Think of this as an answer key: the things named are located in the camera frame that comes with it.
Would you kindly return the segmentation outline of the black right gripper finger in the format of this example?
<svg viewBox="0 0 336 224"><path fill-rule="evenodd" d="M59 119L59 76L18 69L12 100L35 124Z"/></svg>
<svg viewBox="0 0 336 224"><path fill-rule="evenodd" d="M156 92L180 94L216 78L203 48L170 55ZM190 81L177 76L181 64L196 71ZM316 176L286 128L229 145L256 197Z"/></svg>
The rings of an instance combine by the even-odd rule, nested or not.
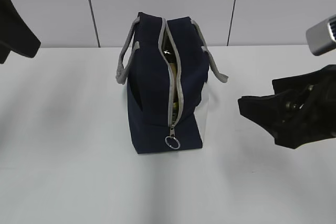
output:
<svg viewBox="0 0 336 224"><path fill-rule="evenodd" d="M240 114L267 131L276 145L295 150L310 143L310 136L304 133L307 128L294 124L299 110L284 98L243 96L238 99L238 107Z"/></svg>
<svg viewBox="0 0 336 224"><path fill-rule="evenodd" d="M335 65L327 65L320 70L299 76L274 79L272 87L274 93L278 94L290 89L303 89L308 85L315 85L328 76L335 77Z"/></svg>

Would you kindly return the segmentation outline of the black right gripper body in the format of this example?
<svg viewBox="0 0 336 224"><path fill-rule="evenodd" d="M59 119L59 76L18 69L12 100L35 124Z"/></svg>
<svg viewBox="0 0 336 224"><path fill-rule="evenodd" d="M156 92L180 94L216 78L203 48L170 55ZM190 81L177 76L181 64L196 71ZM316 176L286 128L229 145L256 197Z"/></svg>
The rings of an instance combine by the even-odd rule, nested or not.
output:
<svg viewBox="0 0 336 224"><path fill-rule="evenodd" d="M294 124L300 124L310 140L335 138L335 77L328 76L303 89L286 90L286 101L299 110Z"/></svg>

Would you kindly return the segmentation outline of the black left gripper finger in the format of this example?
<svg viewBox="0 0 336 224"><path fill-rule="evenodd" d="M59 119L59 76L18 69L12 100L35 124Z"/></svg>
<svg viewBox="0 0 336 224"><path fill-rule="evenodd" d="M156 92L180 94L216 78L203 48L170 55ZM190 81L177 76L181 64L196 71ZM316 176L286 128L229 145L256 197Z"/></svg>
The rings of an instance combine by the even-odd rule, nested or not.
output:
<svg viewBox="0 0 336 224"><path fill-rule="evenodd" d="M1 0L1 64L10 52L34 58L41 42L23 21L11 0Z"/></svg>

